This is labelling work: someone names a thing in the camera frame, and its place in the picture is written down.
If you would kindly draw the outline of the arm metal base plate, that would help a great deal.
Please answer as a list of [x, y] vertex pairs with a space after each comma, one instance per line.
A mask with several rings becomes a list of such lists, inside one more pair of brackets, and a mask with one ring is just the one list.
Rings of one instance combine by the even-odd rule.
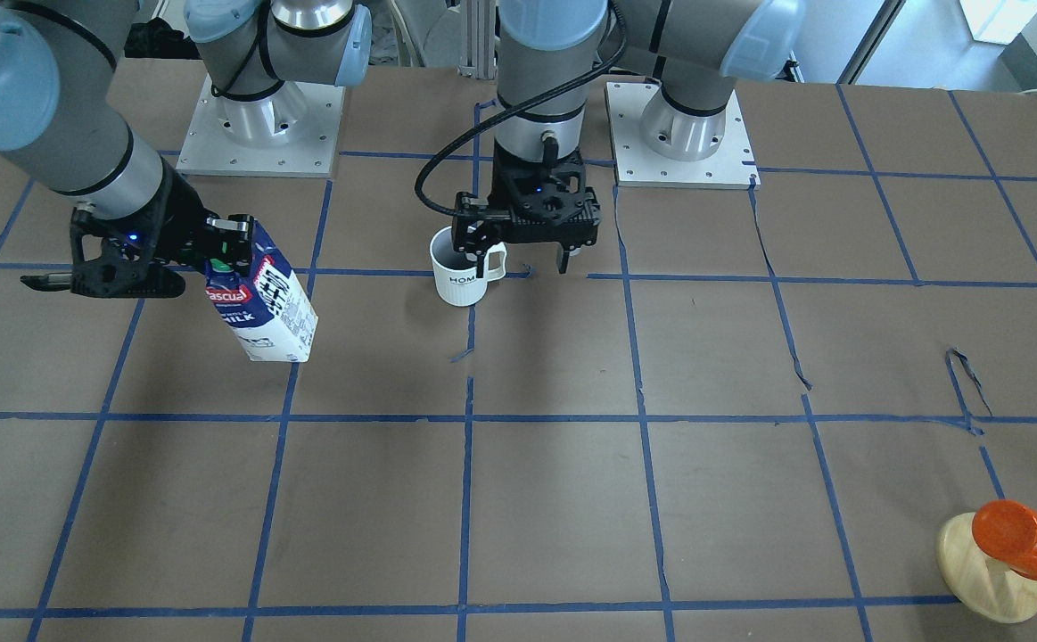
[[286, 82], [256, 102], [216, 97], [202, 86], [177, 170], [188, 176], [330, 178], [344, 89]]
[[609, 129], [620, 186], [738, 188], [761, 184], [738, 97], [697, 117], [674, 109], [656, 84], [608, 82]]

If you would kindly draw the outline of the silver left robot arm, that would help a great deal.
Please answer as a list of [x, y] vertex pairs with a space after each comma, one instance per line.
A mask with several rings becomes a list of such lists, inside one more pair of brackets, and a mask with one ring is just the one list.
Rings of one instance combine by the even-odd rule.
[[739, 78], [768, 81], [790, 60], [803, 1], [502, 1], [492, 185], [461, 192], [449, 247], [485, 272], [499, 243], [557, 243], [559, 271], [598, 239], [580, 133], [592, 81], [607, 84], [617, 177], [634, 186], [759, 185]]

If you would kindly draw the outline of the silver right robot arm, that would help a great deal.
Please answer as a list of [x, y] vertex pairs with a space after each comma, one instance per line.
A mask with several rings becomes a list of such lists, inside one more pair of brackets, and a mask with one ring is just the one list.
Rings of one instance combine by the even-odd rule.
[[[173, 298], [199, 273], [256, 272], [256, 219], [222, 218], [107, 103], [138, 1], [0, 1], [0, 153], [69, 198], [72, 268], [23, 276], [40, 292]], [[242, 145], [290, 141], [299, 82], [363, 80], [371, 15], [355, 1], [188, 1], [189, 37]]]

